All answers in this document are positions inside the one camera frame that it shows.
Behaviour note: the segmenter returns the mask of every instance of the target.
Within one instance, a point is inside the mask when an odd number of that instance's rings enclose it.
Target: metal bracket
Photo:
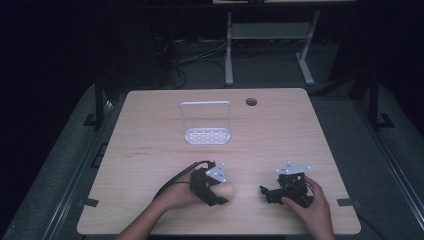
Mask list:
[[[221,165],[219,166],[215,166],[209,169],[208,171],[206,171],[206,175],[221,183],[224,183],[227,181],[227,179],[225,179],[225,171],[224,171],[223,163],[221,163]]]
[[[285,166],[277,169],[277,173],[283,174],[283,175],[292,175],[292,174],[310,172],[310,171],[312,171],[310,166],[304,166],[304,165],[300,165],[296,163],[291,163],[290,161],[288,161]]]

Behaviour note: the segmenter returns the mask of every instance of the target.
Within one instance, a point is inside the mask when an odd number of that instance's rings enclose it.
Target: hand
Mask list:
[[[281,198],[281,201],[299,215],[308,232],[316,240],[336,239],[331,222],[330,205],[325,198],[322,187],[307,176],[305,176],[305,181],[311,186],[314,193],[314,201],[308,208],[303,208],[286,197]]]
[[[190,174],[184,174],[177,182],[165,189],[144,211],[128,225],[116,239],[147,239],[159,218],[167,211],[190,203],[202,202],[190,191]]]
[[[202,200],[190,190],[190,175],[193,171],[194,170],[178,178],[175,184],[169,186],[157,197],[158,201],[165,200],[166,211],[180,208],[191,203],[202,202]]]

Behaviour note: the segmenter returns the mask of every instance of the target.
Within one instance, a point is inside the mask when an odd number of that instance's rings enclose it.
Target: forearm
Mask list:
[[[311,234],[315,240],[336,240],[336,236],[333,232],[320,233],[317,235]]]
[[[161,201],[153,201],[146,209],[119,234],[117,240],[147,239],[153,227],[167,211]]]

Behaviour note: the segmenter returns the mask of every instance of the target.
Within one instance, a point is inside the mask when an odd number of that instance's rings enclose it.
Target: finger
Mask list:
[[[281,201],[289,208],[291,208],[297,215],[299,215],[300,218],[304,219],[305,208],[303,208],[302,206],[287,197],[282,197]]]
[[[325,199],[324,191],[322,190],[321,185],[308,176],[305,176],[305,181],[311,185],[312,192],[314,193],[314,200],[318,198]]]

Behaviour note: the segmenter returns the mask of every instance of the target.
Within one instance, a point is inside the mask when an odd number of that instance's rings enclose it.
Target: wooden table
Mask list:
[[[256,106],[248,106],[255,98]],[[179,105],[185,101],[229,101],[232,137],[225,145],[190,145]],[[304,234],[286,206],[268,204],[259,185],[278,188],[275,169],[287,161],[312,167],[331,205],[336,234],[361,227],[307,93],[303,89],[136,91],[128,94],[78,224],[84,235],[117,234],[171,177],[194,162],[225,163],[232,201],[190,205],[166,213],[152,231],[165,235]]]

